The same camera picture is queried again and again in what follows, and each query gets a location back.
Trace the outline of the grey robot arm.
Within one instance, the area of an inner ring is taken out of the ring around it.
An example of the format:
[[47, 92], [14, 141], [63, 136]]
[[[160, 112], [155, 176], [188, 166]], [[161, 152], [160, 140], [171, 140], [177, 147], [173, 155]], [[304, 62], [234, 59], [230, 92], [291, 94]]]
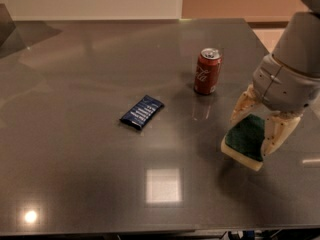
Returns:
[[320, 94], [320, 0], [301, 1], [308, 10], [292, 16], [231, 115], [231, 123], [237, 124], [259, 105], [272, 112], [265, 121], [264, 155], [284, 143]]

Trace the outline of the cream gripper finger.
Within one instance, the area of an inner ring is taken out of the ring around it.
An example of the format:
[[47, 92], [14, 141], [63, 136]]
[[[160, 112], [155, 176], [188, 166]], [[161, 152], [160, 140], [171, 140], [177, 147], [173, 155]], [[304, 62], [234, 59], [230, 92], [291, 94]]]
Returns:
[[246, 91], [244, 91], [238, 98], [236, 105], [232, 111], [230, 122], [236, 125], [255, 109], [261, 105], [261, 100], [257, 96], [254, 86], [250, 84]]
[[265, 120], [261, 154], [268, 156], [274, 153], [293, 133], [301, 117], [300, 113], [293, 112], [274, 112], [268, 115]]

